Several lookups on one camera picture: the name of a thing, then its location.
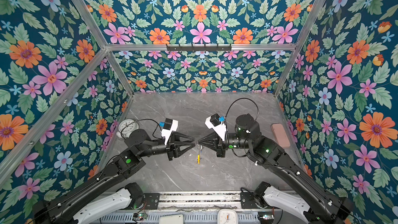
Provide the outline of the large grey perforated keyring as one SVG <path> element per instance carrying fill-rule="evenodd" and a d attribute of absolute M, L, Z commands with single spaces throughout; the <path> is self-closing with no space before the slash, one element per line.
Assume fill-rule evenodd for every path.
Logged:
<path fill-rule="evenodd" d="M 201 163 L 201 152 L 202 152 L 202 146 L 198 145 L 198 156 L 197 156 L 197 164 Z"/>

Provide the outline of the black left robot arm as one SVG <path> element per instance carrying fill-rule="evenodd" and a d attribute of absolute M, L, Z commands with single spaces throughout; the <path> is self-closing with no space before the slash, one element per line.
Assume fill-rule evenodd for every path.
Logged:
<path fill-rule="evenodd" d="M 127 207 L 140 208 L 146 201 L 141 187 L 129 183 L 110 196 L 100 195 L 129 179 L 145 166 L 143 157 L 166 154 L 169 160 L 195 147 L 194 138 L 176 131 L 166 141 L 152 140 L 143 129 L 125 139 L 127 149 L 113 156 L 105 168 L 74 190 L 54 200 L 34 204 L 34 224 L 89 224 Z"/>

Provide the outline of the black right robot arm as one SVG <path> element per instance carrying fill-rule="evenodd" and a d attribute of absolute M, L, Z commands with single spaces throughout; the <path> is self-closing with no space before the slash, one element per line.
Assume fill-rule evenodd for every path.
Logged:
<path fill-rule="evenodd" d="M 244 149 L 248 159 L 270 170 L 297 193 L 297 196 L 287 194 L 262 182 L 253 193 L 258 205 L 279 208 L 307 224 L 343 224 L 351 214 L 354 204 L 350 199 L 336 196 L 316 183 L 279 144 L 262 135 L 258 122 L 250 114 L 236 118 L 232 133 L 218 114 L 208 117 L 205 124 L 213 132 L 200 139 L 199 145 L 222 158 L 229 149 Z"/>

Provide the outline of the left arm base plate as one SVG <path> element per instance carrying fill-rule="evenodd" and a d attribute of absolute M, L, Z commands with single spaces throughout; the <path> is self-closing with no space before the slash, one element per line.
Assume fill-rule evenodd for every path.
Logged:
<path fill-rule="evenodd" d="M 143 196 L 138 197 L 137 200 L 133 200 L 123 209 L 128 210 L 156 210 L 160 203 L 159 193 L 144 193 Z"/>

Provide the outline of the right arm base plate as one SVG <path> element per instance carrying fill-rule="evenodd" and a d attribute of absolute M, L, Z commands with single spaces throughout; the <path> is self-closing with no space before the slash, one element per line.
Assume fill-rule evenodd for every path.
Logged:
<path fill-rule="evenodd" d="M 277 208 L 272 206 L 260 196 L 255 196 L 253 193 L 244 191 L 240 192 L 240 204 L 242 209 L 272 209 Z"/>

